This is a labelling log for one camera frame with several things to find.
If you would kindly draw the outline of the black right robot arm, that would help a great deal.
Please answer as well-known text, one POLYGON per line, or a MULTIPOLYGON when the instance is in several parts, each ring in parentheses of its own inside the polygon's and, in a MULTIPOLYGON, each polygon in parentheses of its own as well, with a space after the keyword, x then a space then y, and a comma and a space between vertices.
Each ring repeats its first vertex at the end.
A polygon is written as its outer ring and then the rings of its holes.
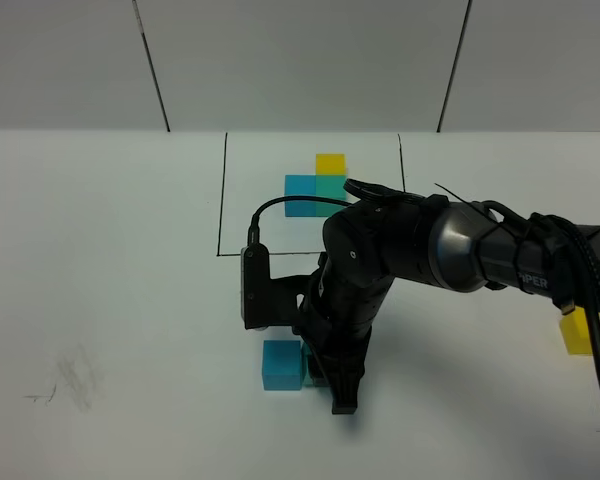
MULTIPOLYGON (((318 323, 301 334, 336 415, 357 409, 372 323, 397 279, 461 293, 513 287, 600 317, 600 226, 416 195, 357 202, 325 221, 323 240, 304 301, 318 323)), ((600 383, 600 335, 593 349, 600 383)))

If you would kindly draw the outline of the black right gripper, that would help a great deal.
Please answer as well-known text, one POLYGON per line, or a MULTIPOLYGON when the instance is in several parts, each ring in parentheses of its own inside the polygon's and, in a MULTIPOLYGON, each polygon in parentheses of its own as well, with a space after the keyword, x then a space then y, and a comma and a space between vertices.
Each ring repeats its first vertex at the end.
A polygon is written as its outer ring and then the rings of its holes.
POLYGON ((326 253, 319 256, 299 307, 302 324, 292 331, 310 350, 312 379, 332 393, 333 415, 353 415, 358 409, 372 324, 393 282, 392 276, 382 276, 359 287, 326 253))

